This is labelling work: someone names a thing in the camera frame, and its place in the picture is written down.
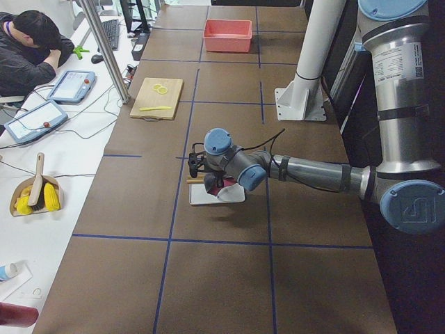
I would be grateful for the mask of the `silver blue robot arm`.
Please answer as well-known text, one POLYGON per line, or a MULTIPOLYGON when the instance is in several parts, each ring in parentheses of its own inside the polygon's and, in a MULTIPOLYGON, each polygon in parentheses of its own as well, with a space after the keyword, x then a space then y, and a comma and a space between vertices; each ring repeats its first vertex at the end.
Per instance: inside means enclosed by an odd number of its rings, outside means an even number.
POLYGON ((201 153, 190 153, 192 177, 204 173, 207 193, 238 184, 251 191, 270 177, 313 189, 354 193, 377 203, 385 220, 409 234, 444 225, 444 188, 432 177, 440 165, 427 137, 429 108, 424 98, 421 37, 428 30, 426 1, 360 1, 355 48, 372 56, 382 162, 355 168, 254 151, 234 145, 215 128, 201 153))

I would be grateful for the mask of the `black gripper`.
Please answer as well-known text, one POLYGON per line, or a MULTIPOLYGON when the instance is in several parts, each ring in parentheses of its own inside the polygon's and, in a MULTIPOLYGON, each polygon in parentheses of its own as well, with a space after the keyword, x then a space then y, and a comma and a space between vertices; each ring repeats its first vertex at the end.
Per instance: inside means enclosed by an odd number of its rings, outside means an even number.
POLYGON ((206 188, 223 188, 224 187, 224 171, 216 170, 209 164, 205 164, 206 175, 204 176, 204 185, 206 188))

